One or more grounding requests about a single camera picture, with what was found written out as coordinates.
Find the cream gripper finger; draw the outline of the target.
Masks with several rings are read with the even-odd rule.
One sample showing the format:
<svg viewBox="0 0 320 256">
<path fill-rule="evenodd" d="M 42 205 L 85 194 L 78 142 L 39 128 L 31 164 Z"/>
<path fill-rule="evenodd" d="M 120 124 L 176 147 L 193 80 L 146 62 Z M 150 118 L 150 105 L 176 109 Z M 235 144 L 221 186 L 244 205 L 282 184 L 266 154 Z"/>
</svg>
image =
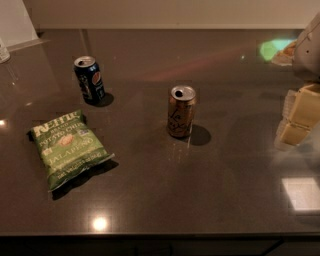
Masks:
<svg viewBox="0 0 320 256">
<path fill-rule="evenodd" d="M 291 125 L 291 122 L 289 120 L 289 115 L 293 108 L 295 99 L 296 91 L 289 90 L 284 99 L 282 120 L 278 125 L 276 137 L 274 140 L 274 146 L 281 151 L 288 151 L 293 147 L 293 145 L 290 144 L 290 136 L 292 133 L 293 126 Z"/>
<path fill-rule="evenodd" d="M 289 120 L 293 126 L 290 144 L 297 146 L 320 122 L 320 84 L 308 83 L 296 91 Z"/>
</svg>

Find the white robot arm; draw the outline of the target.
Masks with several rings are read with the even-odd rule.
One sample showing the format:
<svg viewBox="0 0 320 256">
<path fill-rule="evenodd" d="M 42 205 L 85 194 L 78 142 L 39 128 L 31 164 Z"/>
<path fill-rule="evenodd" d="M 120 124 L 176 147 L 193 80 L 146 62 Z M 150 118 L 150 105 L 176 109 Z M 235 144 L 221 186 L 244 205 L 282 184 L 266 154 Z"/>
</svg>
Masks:
<svg viewBox="0 0 320 256">
<path fill-rule="evenodd" d="M 301 144 L 320 122 L 320 13 L 298 38 L 278 51 L 272 63 L 291 66 L 304 85 L 289 90 L 282 110 L 274 145 L 287 151 Z"/>
</svg>

